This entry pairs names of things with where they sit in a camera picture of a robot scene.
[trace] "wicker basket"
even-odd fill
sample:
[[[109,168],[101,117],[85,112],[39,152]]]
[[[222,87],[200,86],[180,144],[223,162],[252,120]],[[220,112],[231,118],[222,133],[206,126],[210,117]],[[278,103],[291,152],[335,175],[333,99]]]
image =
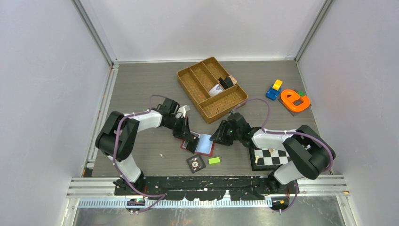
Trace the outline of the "wicker basket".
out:
[[[236,105],[248,99],[240,85],[234,85],[211,97],[208,93],[218,78],[230,76],[214,58],[208,58],[177,73],[177,80],[183,87],[199,113],[209,124],[227,114]]]

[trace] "orange toy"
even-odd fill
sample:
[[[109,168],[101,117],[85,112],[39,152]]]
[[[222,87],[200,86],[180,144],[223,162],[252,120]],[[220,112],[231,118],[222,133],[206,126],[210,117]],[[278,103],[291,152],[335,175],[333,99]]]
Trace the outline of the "orange toy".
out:
[[[311,105],[311,101],[307,96],[301,97],[295,91],[291,89],[286,89],[281,92],[281,100],[284,106],[295,113],[299,113]],[[295,101],[300,100],[302,103],[300,105],[295,105]]]

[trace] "green block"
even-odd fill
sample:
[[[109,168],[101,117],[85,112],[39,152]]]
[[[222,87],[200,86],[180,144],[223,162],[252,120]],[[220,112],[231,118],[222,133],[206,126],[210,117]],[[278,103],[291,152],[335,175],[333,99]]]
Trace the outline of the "green block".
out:
[[[210,165],[216,164],[216,163],[220,163],[219,157],[209,159],[209,164]]]
[[[302,91],[298,91],[297,93],[299,94],[300,97],[305,96],[305,94]]]

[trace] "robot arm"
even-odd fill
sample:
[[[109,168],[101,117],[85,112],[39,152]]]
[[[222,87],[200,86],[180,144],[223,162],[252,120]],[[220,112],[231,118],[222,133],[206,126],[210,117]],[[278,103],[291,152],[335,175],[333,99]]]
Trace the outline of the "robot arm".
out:
[[[189,151],[195,151],[198,141],[190,132],[188,117],[185,115],[187,110],[187,106],[180,107],[176,101],[166,98],[163,104],[149,109],[146,113],[135,115],[134,113],[122,114],[114,111],[107,118],[97,136],[96,147],[113,160],[118,124],[123,117],[132,115],[122,123],[115,164],[130,182],[135,183],[140,177],[144,177],[131,154],[137,132],[164,126],[173,131],[174,137],[188,140],[192,147],[192,150]]]
[[[231,113],[226,121],[222,121],[211,140],[223,145],[232,145],[234,140],[238,140],[250,149],[272,148],[286,151],[292,161],[278,166],[268,176],[269,188],[277,192],[293,180],[303,177],[316,179],[330,164],[328,151],[323,146],[310,138],[295,135],[296,132],[307,134],[325,144],[308,126],[283,133],[281,131],[273,133],[273,130],[265,133],[260,127],[250,127],[239,113]],[[334,151],[327,147],[335,158]]]

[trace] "checkered board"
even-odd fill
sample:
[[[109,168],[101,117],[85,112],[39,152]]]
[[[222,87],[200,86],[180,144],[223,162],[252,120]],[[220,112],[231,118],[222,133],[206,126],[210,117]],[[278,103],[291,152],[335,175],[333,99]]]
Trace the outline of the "checkered board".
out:
[[[270,153],[269,149],[250,149],[250,159],[252,170],[273,170],[281,164],[291,161],[287,152],[274,150]],[[255,156],[259,156],[258,162],[255,163]]]

